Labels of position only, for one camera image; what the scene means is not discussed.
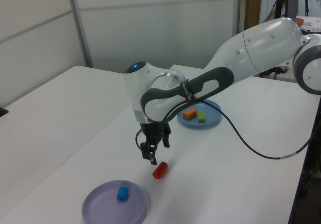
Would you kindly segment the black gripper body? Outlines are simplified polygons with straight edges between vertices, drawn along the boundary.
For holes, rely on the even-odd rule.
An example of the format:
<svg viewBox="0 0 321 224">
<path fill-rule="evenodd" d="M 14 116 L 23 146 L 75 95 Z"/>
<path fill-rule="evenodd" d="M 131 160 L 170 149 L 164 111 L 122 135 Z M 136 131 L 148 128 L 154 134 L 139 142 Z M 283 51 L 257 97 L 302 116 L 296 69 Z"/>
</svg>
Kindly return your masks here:
<svg viewBox="0 0 321 224">
<path fill-rule="evenodd" d="M 162 134 L 171 134 L 169 123 L 152 122 L 148 124 L 140 124 L 143 134 L 149 143 L 159 143 L 162 139 Z"/>
</svg>

